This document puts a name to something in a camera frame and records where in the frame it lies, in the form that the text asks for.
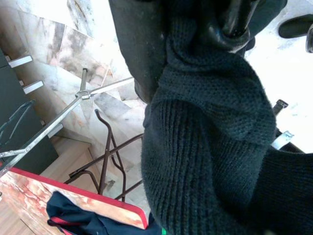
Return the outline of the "silver metal clothes rack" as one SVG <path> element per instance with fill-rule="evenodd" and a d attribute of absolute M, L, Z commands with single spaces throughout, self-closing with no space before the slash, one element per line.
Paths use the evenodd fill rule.
<path fill-rule="evenodd" d="M 61 121 L 82 101 L 89 100 L 96 94 L 105 93 L 107 91 L 134 82 L 134 78 L 129 77 L 117 82 L 110 83 L 109 85 L 102 86 L 100 88 L 87 90 L 87 71 L 87 69 L 83 69 L 80 90 L 75 94 L 75 99 L 68 106 L 66 106 L 49 124 L 47 124 L 42 130 L 35 134 L 35 136 L 33 136 L 21 149 L 0 153 L 1 160 L 5 158 L 8 159 L 0 166 L 0 178 L 5 175 L 13 166 L 15 166 L 15 164 L 17 164 L 28 152 L 30 152 L 30 150 L 32 150 L 44 137 L 56 129 Z"/>

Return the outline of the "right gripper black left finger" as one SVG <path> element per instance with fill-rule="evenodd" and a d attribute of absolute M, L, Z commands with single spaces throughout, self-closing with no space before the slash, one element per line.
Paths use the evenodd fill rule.
<path fill-rule="evenodd" d="M 166 65 L 166 25 L 162 0 L 109 0 L 118 44 L 134 89 L 151 102 Z"/>

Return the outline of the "black knit garment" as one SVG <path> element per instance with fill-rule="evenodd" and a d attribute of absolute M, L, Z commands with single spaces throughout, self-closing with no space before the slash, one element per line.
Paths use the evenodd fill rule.
<path fill-rule="evenodd" d="M 192 45 L 172 18 L 167 66 L 146 108 L 142 178 L 170 235 L 313 235 L 313 154 L 272 147 L 258 76 L 240 56 Z"/>

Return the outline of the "light wooden sideboard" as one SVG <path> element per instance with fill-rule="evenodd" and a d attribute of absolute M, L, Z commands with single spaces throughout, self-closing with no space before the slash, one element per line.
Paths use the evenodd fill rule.
<path fill-rule="evenodd" d="M 59 157 L 41 173 L 43 177 L 63 183 L 71 172 L 92 160 L 88 143 L 61 137 L 53 137 L 52 143 Z M 77 202 L 81 199 L 38 177 L 9 171 L 0 178 L 0 235 L 64 235 L 47 224 L 46 203 L 55 191 Z"/>

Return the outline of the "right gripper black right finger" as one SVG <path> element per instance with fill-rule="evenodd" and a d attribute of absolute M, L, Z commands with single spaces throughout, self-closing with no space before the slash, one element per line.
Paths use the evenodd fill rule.
<path fill-rule="evenodd" d="M 287 2 L 288 0 L 260 0 L 248 24 L 250 40 L 244 47 L 244 51 L 255 46 L 255 36 L 280 14 Z"/>

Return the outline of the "thin dark grey hanger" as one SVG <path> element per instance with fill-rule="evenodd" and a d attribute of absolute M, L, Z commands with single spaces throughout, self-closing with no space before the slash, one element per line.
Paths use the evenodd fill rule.
<path fill-rule="evenodd" d="M 6 121 L 0 127 L 0 147 L 4 147 L 11 141 L 15 132 L 17 131 L 17 128 L 21 124 L 24 117 L 27 115 L 28 111 L 34 105 L 34 103 L 34 100 L 30 100 L 22 104 L 9 117 L 8 121 Z"/>

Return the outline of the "black low tv cabinet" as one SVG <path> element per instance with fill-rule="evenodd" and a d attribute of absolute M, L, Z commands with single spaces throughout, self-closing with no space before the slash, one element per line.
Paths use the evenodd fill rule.
<path fill-rule="evenodd" d="M 27 101 L 30 101 L 30 99 L 26 97 L 16 73 L 9 66 L 0 49 L 0 126 L 8 121 L 14 111 Z M 42 128 L 40 118 L 36 115 L 33 105 L 17 128 L 11 141 L 4 147 L 0 147 L 0 153 L 21 149 Z M 39 175 L 57 157 L 58 154 L 49 137 L 45 137 L 15 167 Z"/>

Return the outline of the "navy shirt with red trim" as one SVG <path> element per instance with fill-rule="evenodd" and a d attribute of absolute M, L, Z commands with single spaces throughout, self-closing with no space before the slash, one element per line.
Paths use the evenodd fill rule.
<path fill-rule="evenodd" d="M 161 235 L 161 227 L 149 215 L 146 229 L 123 224 L 110 218 L 85 211 L 58 191 L 47 202 L 47 224 L 64 235 Z"/>

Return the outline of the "marble top folding table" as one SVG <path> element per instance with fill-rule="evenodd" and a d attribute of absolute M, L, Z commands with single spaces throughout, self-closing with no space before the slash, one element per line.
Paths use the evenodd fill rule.
<path fill-rule="evenodd" d="M 92 115 L 100 140 L 68 129 L 52 138 L 59 157 L 41 174 L 18 168 L 0 178 L 4 202 L 36 235 L 59 235 L 47 224 L 47 202 L 59 192 L 83 210 L 123 224 L 145 229 L 149 206 L 140 173 L 143 114 L 128 111 L 117 118 L 103 112 Z"/>

